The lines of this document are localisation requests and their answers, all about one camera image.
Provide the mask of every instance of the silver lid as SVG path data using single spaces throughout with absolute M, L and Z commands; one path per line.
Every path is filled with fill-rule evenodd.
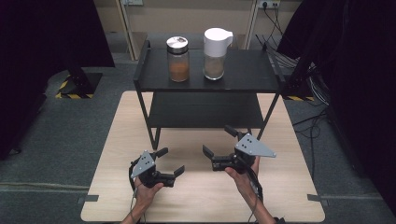
M 182 54 L 189 50 L 189 41 L 182 36 L 170 37 L 166 41 L 168 52 L 173 54 Z

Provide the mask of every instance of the lower shelf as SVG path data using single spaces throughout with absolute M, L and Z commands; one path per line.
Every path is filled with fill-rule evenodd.
M 151 128 L 260 128 L 256 93 L 155 92 L 148 116 Z

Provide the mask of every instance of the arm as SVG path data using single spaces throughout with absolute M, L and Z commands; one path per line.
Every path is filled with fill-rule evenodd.
M 134 181 L 136 185 L 136 203 L 131 212 L 125 217 L 121 224 L 136 224 L 137 221 L 148 210 L 154 200 L 155 194 L 163 187 L 163 183 L 158 183 L 151 189 L 142 185 L 139 177 Z
M 260 157 L 256 157 L 254 164 L 251 166 L 253 171 L 257 174 L 259 172 Z M 265 205 L 260 201 L 257 195 L 254 193 L 253 188 L 250 185 L 250 179 L 247 174 L 240 175 L 233 168 L 227 167 L 225 172 L 233 178 L 239 193 L 241 193 L 245 202 L 253 212 L 254 217 L 259 221 L 260 224 L 276 223 L 274 218 L 268 212 Z

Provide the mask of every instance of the light wooden tabletop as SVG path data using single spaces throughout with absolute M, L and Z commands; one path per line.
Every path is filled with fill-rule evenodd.
M 152 93 L 143 93 L 150 106 Z M 258 94 L 265 115 L 273 94 Z M 320 222 L 320 202 L 307 199 L 317 195 L 302 151 L 292 129 L 288 112 L 279 99 L 261 141 L 276 153 L 262 158 L 259 180 L 264 203 L 275 217 L 288 222 Z M 156 160 L 157 170 L 172 174 L 185 165 L 173 188 L 161 189 L 146 213 L 147 222 L 247 222 L 251 212 L 225 172 L 213 172 L 202 145 L 215 155 L 233 152 L 237 140 L 222 129 L 162 129 L 158 149 L 169 153 Z M 88 195 L 97 202 L 85 202 L 85 221 L 121 221 L 129 212 L 132 188 L 128 179 L 131 161 L 144 150 L 152 152 L 149 134 L 135 91 L 125 92 L 110 128 Z

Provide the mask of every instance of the black shelf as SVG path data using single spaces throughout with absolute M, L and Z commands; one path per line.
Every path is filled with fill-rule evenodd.
M 144 62 L 138 65 L 138 72 L 134 76 L 136 88 L 141 91 L 262 93 L 275 93 L 279 88 L 266 51 L 229 50 L 224 64 L 224 76 L 216 81 L 204 76 L 203 51 L 190 49 L 189 53 L 190 78 L 183 82 L 175 82 L 169 78 L 166 49 L 147 49 L 146 54 L 141 56 L 145 57 Z
M 256 93 L 155 92 L 148 116 L 151 128 L 260 128 Z
M 143 45 L 134 74 L 134 86 L 142 107 L 152 148 L 159 144 L 161 128 L 234 128 L 263 130 L 284 86 L 276 62 L 265 50 L 230 49 L 224 64 L 224 76 L 216 81 L 204 76 L 204 52 L 190 49 L 190 77 L 172 81 L 168 73 L 166 49 Z M 153 92 L 148 113 L 142 92 Z M 257 93 L 274 93 L 265 118 Z

